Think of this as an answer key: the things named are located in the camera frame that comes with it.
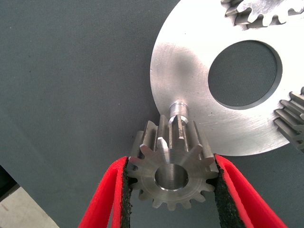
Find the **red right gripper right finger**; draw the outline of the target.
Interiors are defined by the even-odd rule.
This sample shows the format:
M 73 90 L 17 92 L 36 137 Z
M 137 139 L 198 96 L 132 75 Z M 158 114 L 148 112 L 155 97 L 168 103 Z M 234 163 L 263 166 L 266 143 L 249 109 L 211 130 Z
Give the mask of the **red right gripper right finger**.
M 231 161 L 218 154 L 215 158 L 215 202 L 222 228 L 287 227 Z

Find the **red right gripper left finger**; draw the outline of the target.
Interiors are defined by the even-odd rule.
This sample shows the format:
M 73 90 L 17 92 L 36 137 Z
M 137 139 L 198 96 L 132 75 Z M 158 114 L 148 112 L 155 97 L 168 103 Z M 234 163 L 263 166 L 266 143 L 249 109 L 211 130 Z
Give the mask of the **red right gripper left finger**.
M 132 206 L 127 176 L 128 158 L 114 161 L 102 177 L 88 208 L 78 225 L 80 228 L 129 228 Z

